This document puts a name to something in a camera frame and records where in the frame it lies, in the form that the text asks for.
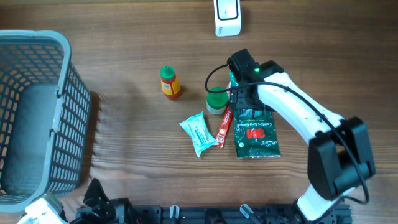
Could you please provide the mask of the red sauce bottle green cap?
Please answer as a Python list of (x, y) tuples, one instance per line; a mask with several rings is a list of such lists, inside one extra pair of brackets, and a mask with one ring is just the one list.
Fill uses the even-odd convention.
[(176, 100), (182, 93), (180, 82), (175, 70), (170, 65), (165, 65), (160, 71), (161, 88), (164, 95), (170, 100)]

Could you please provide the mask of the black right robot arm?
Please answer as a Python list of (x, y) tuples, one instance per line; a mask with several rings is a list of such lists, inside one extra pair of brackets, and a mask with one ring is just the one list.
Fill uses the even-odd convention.
[(310, 185), (295, 203), (295, 217), (316, 223), (356, 187), (364, 190), (366, 180), (376, 173), (365, 122), (354, 116), (345, 119), (317, 103), (302, 91), (273, 60), (256, 62), (247, 49), (227, 60), (238, 85), (231, 92), (234, 109), (279, 113), (308, 145), (307, 176)]

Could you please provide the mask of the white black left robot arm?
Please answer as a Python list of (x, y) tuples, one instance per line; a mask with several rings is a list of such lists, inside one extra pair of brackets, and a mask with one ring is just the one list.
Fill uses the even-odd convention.
[(18, 224), (135, 222), (134, 209), (129, 200), (110, 200), (100, 181), (93, 179), (84, 194), (83, 206), (76, 210), (74, 220), (67, 220), (63, 204), (53, 193), (47, 192), (25, 208), (25, 214)]

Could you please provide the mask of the green glove package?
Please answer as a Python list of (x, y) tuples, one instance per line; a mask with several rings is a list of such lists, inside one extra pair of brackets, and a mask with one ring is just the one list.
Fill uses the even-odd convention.
[(269, 110), (233, 111), (234, 144), (238, 159), (280, 157), (274, 118)]

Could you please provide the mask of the green lid white jar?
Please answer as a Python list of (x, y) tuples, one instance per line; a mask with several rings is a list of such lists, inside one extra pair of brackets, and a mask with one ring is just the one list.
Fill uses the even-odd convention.
[(211, 114), (219, 115), (224, 113), (228, 101), (229, 97), (227, 92), (208, 93), (206, 99), (206, 108)]

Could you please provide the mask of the red stick sachet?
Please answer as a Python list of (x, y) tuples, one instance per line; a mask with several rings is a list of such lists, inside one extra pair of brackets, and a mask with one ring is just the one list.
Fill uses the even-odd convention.
[(218, 148), (223, 148), (225, 139), (228, 135), (229, 127), (233, 119), (233, 110), (229, 108), (229, 106), (226, 107), (222, 122), (220, 124), (220, 127), (218, 129), (217, 135), (216, 135), (216, 140), (218, 141)]

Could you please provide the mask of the teal white sachet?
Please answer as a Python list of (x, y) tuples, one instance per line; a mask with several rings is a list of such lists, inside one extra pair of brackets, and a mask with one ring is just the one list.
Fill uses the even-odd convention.
[(209, 132), (203, 112), (182, 121), (180, 126), (190, 136), (197, 157), (200, 157), (201, 153), (209, 147), (219, 144)]

